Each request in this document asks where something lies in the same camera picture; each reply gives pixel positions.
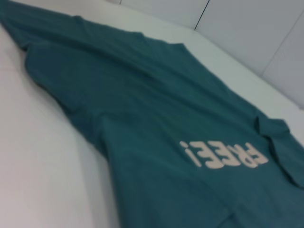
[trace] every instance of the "teal t-shirt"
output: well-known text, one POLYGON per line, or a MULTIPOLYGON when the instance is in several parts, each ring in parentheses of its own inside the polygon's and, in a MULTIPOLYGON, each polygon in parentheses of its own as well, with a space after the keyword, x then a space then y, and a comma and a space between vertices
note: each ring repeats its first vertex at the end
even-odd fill
POLYGON ((304 150, 183 44, 13 2, 25 67, 107 159, 123 228, 303 228, 304 150))

